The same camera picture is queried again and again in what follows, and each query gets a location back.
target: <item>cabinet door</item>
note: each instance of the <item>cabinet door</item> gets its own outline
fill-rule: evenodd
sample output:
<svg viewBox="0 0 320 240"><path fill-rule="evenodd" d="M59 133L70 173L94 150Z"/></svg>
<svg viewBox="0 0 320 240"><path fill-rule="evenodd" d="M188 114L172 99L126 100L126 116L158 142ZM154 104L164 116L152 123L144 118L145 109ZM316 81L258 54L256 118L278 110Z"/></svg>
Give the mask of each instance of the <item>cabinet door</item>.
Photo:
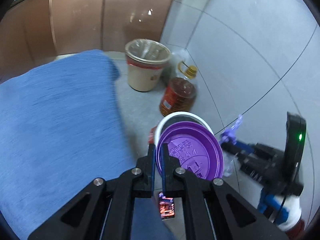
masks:
<svg viewBox="0 0 320 240"><path fill-rule="evenodd" d="M159 41L172 0L105 0L103 50L124 51L137 39Z"/></svg>
<svg viewBox="0 0 320 240"><path fill-rule="evenodd" d="M101 49L102 0L52 0L58 55Z"/></svg>
<svg viewBox="0 0 320 240"><path fill-rule="evenodd" d="M26 42L24 2L11 8L0 22L0 83L36 66Z"/></svg>
<svg viewBox="0 0 320 240"><path fill-rule="evenodd" d="M22 5L32 58L37 66L46 64L57 56L50 26L49 0L26 0Z"/></svg>

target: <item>tile grout line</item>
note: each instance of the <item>tile grout line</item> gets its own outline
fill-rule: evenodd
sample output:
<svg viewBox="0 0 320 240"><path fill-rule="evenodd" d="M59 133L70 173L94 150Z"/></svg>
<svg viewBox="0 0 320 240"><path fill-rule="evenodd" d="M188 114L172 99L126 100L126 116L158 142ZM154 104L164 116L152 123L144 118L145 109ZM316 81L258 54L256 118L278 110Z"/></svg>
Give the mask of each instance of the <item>tile grout line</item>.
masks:
<svg viewBox="0 0 320 240"><path fill-rule="evenodd" d="M188 6L188 7L192 8L192 9L196 9L196 10L198 10L198 11L201 11L199 8L193 7L193 6L188 5L188 4L185 4L185 3L183 3L183 2L179 2L179 1L176 1L176 0L174 0L174 1L177 2L177 3L180 3L180 4L182 4L182 5Z"/></svg>
<svg viewBox="0 0 320 240"><path fill-rule="evenodd" d="M161 37L162 37L163 34L164 34L164 29L165 29L165 27L166 27L166 23L167 23L169 14L170 14L170 10L172 9L172 4L173 4L173 2L182 4L181 2L177 2L176 0L172 0L171 5L170 5L170 8L169 8L169 11L168 11L168 14L167 14L167 17L166 17L166 20L165 20L165 22L164 22L164 26L163 26L162 32L161 32ZM163 40L164 40L164 42L165 42L166 44L168 44L168 45L177 46L177 45L169 44L169 43L167 42L167 39L164 38L164 37L163 37Z"/></svg>
<svg viewBox="0 0 320 240"><path fill-rule="evenodd" d="M216 134L218 134L218 133L220 133L221 131L223 131L225 129L225 127L224 128L222 128L219 132L216 132L214 135L216 135Z"/></svg>
<svg viewBox="0 0 320 240"><path fill-rule="evenodd" d="M210 0L207 0L207 1L205 2L205 5L204 5L204 7L203 7L202 10L197 9L197 10L201 11L201 13L200 13L199 18L198 18L198 20L197 20L197 22L196 22L196 25L195 25L195 27L193 28L193 30L192 30L192 32L191 32L191 35L190 35L190 37L189 37L189 39L188 39L188 42L187 42L187 44L186 44L186 49L187 49L187 47L189 46L189 43L190 43L193 35L194 35L195 32L196 32L196 28L198 27L198 24L199 24L199 22L200 22L200 19L202 18L202 15L203 15L203 13L204 13L204 10L205 10L205 8L208 6L209 2L210 2Z"/></svg>
<svg viewBox="0 0 320 240"><path fill-rule="evenodd" d="M170 46L175 46L175 47L179 47L179 48L185 49L185 48L184 48L184 47L182 47L182 46L179 46L179 45L173 45L173 44L167 43L166 41L165 41L165 43L166 43L167 45L170 45Z"/></svg>
<svg viewBox="0 0 320 240"><path fill-rule="evenodd" d="M281 80L283 86L285 87L285 89L287 90L287 92L289 93L295 107L297 108L297 111L299 113L300 116L302 116L299 108L298 108L298 105L297 103L294 101L294 98L292 96L292 94L290 93L289 89L287 88L287 86L284 84L284 82ZM312 160L312 172L313 172L313 189L312 189L312 201L311 201L311 208L310 208L310 212L309 212L309 216L308 216L308 221L307 221L307 226L308 226L308 223L309 223L309 220L310 220L310 216L311 216L311 210L312 210L312 206L313 206L313 199L314 199L314 196L315 196L315 165L314 165L314 161L313 161L313 152L312 152L312 147L311 147L311 142L310 142L310 137L309 137L309 134L308 134L308 131L307 131L307 141L308 141L308 144L309 144L309 147L310 147L310 153L311 153L311 160Z"/></svg>
<svg viewBox="0 0 320 240"><path fill-rule="evenodd" d="M233 159L233 166L235 167L235 172L236 172L236 177L237 177L237 182L238 182L238 189L239 189L239 194L241 195L241 191L240 191L240 183L239 183L239 179L238 179L238 172L237 172L237 168L236 168L236 163L234 158Z"/></svg>
<svg viewBox="0 0 320 240"><path fill-rule="evenodd" d="M308 226L308 223L310 221L312 207L313 207L313 200L315 198L315 186L316 186L316 184L315 184L315 165L314 165L314 161L313 161L313 152L312 152L312 146L311 146L311 141L310 141L310 136L309 136L308 131L307 131L307 136L308 136L308 143L309 143L310 152L311 152L312 169L313 169L313 194L312 194L312 202L311 202L310 213L309 213L308 222L307 222L307 226Z"/></svg>
<svg viewBox="0 0 320 240"><path fill-rule="evenodd" d="M234 29L232 29L231 27L229 27L227 24L225 24L224 22L222 22L221 20L217 19L216 17L204 12L206 15L210 16L211 18L213 18L214 20L220 22L221 24L223 24L225 27L227 27L229 30L231 30L233 33L235 33L236 35L238 35L245 43L247 43L262 59L263 61L271 68L271 70L274 72L274 74L277 76L277 78L280 79L280 76L278 75L278 73L276 72L276 70L273 68L273 66L271 66L271 64L266 60L265 57L263 57L263 55L249 42L247 41L244 37L242 37L238 32L236 32Z"/></svg>
<svg viewBox="0 0 320 240"><path fill-rule="evenodd" d="M276 82L276 84L274 84L274 85L268 90L268 92L266 92L257 102L255 102L252 106L250 106L250 108L247 109L243 114L245 114L245 113L248 112L252 107L254 107L261 99L263 99L263 98L271 91L271 89L273 89L273 88L282 80L282 78L289 72L289 70L294 66L294 64L295 64L295 63L297 62L297 60L300 58L300 56L302 55L302 53L305 51L306 47L308 46L308 44L310 43L310 41L311 41L311 39L312 39L312 37L313 37L313 34L311 35L311 37L310 37L308 43L306 44L305 48L302 50L302 52L300 53L300 55L298 56L298 58L295 60L295 62L292 64L292 66L287 70L287 72L284 73L284 75ZM231 123L229 123L229 124L228 124L227 126L225 126L224 128L228 127L228 126L229 126L230 124L232 124L235 120L237 120L237 118L234 119Z"/></svg>
<svg viewBox="0 0 320 240"><path fill-rule="evenodd" d="M200 71L200 69L199 69L199 68L198 68L198 71L199 71L199 73L200 73L200 75L201 75L201 77L202 77L202 79L203 79L203 81L204 81L204 83L205 83L205 85L206 85L206 87L207 87L208 91L209 91L209 94L210 94L210 96L211 96L211 98L212 98L212 101L213 101L213 103L214 103L214 106L215 106L215 107L216 107L216 109L217 109L217 112L218 112L218 115L219 115L219 118L220 118L220 121L221 121L222 127L224 127L223 122L222 122L222 119L221 119L221 116L220 116L220 113L219 113L219 110L218 110L218 108L217 108L217 105L216 105L215 101L213 100L213 97L212 97L212 94L211 94L211 92L210 92L210 90L209 90L209 88L208 88L208 85L207 85L207 83L205 82L205 80L204 80L204 78L203 78L203 76L202 76L201 71Z"/></svg>

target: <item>bottle handle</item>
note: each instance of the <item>bottle handle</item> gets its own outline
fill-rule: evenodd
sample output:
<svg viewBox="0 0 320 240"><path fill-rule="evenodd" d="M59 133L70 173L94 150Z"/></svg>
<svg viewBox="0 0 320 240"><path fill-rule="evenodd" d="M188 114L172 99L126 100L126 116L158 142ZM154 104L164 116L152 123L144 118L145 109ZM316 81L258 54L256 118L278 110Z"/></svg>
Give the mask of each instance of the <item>bottle handle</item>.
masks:
<svg viewBox="0 0 320 240"><path fill-rule="evenodd" d="M187 69L188 69L188 65L186 63L184 63L183 61L180 61L178 63L178 70L182 73L185 74L186 71L182 71L181 66L184 65Z"/></svg>

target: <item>metal screw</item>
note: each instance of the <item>metal screw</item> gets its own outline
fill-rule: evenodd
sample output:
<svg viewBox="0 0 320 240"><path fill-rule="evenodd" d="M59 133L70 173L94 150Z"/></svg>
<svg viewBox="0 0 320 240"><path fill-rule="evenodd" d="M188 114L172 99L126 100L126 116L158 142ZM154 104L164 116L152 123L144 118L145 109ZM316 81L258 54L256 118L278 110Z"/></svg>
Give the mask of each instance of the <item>metal screw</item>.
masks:
<svg viewBox="0 0 320 240"><path fill-rule="evenodd" d="M213 184L216 186L222 186L223 185L223 179L215 178L213 180Z"/></svg>
<svg viewBox="0 0 320 240"><path fill-rule="evenodd" d="M103 184L103 179L96 178L96 179L94 179L93 184L96 185L96 186L100 186L100 185Z"/></svg>
<svg viewBox="0 0 320 240"><path fill-rule="evenodd" d="M186 172L186 170L185 170L184 168L182 168L182 167L176 168L175 171L176 171L176 173L178 173L178 174L180 174L180 175Z"/></svg>
<svg viewBox="0 0 320 240"><path fill-rule="evenodd" d="M141 169L139 169L139 168L133 168L133 169L131 170L131 172L132 172L132 174L134 174L134 175L139 175L139 174L141 173Z"/></svg>

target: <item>blue cloth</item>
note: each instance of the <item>blue cloth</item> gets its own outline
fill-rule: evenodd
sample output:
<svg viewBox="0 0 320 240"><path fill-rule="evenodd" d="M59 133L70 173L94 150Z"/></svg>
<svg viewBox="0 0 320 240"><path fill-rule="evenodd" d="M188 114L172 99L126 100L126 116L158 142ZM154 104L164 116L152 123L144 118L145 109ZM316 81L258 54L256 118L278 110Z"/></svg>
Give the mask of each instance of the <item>blue cloth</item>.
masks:
<svg viewBox="0 0 320 240"><path fill-rule="evenodd" d="M96 177L135 166L116 102L113 62L93 50L0 85L0 210L21 240ZM137 199L132 239L173 239Z"/></svg>

